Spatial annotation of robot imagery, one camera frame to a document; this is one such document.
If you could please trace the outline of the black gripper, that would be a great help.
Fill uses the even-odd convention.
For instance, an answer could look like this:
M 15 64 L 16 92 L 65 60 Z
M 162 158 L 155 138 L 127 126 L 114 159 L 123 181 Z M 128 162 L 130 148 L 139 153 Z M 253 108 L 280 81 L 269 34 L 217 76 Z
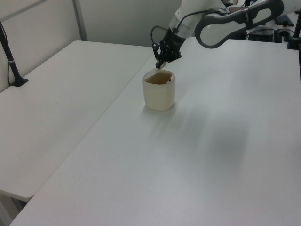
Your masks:
M 152 49 L 156 59 L 155 67 L 160 69 L 165 62 L 172 62 L 182 57 L 180 48 L 186 41 L 185 38 L 177 36 L 170 28 L 160 41 L 160 44 L 153 43 Z

